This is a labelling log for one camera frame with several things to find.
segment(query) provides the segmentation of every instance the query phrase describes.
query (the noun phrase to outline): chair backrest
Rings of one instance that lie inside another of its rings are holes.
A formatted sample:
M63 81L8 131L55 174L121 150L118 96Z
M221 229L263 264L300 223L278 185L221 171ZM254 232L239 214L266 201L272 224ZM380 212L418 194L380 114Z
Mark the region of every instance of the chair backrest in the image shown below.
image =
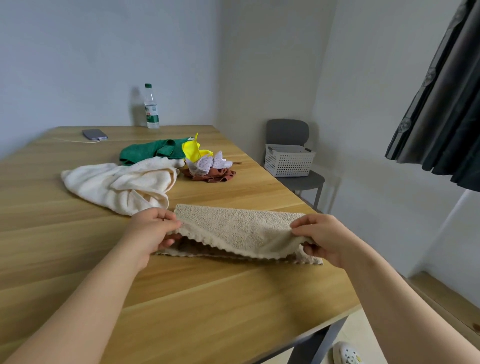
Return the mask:
M267 121L267 144L302 146L308 140L308 124L302 120L272 119Z

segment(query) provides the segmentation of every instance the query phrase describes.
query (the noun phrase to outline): chair leg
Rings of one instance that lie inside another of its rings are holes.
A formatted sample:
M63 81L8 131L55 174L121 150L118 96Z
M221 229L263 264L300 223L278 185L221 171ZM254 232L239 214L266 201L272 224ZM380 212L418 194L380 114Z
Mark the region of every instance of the chair leg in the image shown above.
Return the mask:
M315 202L313 203L313 209L315 211L318 211L318 201L320 200L320 194L322 193L322 189L324 187L324 184L322 183L320 186L317 188L317 194L315 195Z

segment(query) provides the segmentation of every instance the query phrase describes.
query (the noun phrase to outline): tile floor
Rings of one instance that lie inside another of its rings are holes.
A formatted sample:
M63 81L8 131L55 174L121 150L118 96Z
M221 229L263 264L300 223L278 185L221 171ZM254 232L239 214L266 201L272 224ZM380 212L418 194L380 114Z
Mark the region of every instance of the tile floor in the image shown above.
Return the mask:
M358 349L365 364L387 364L363 310L359 310L348 317L335 342L337 341L348 341L353 344ZM266 361L265 364L287 364L292 350L277 355L275 358ZM331 350L322 364L334 364Z

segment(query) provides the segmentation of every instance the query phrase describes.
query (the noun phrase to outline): wooden table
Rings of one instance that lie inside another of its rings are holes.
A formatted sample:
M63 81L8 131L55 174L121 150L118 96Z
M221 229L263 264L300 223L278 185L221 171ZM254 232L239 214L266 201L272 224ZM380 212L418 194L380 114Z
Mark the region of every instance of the wooden table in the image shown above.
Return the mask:
M107 141L84 141L82 127L47 132L0 162L0 362L35 332L109 251L129 218L66 191L62 170L117 162L122 148L199 133L203 148L235 165L225 183L179 177L177 203L310 213L213 126L101 127ZM102 362L252 363L293 345L359 307L345 272L298 266L153 256L127 296Z

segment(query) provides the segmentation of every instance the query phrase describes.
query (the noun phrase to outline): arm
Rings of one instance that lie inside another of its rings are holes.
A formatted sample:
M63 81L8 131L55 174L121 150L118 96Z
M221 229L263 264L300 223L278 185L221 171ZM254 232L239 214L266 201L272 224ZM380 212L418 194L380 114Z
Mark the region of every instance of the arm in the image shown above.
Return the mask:
M367 243L335 217L310 214L291 224L311 237L307 254L345 269L389 364L480 363L480 351L444 321Z
M5 364L99 363L133 279L151 253L174 242L165 234L179 226L160 208L134 215L119 243Z

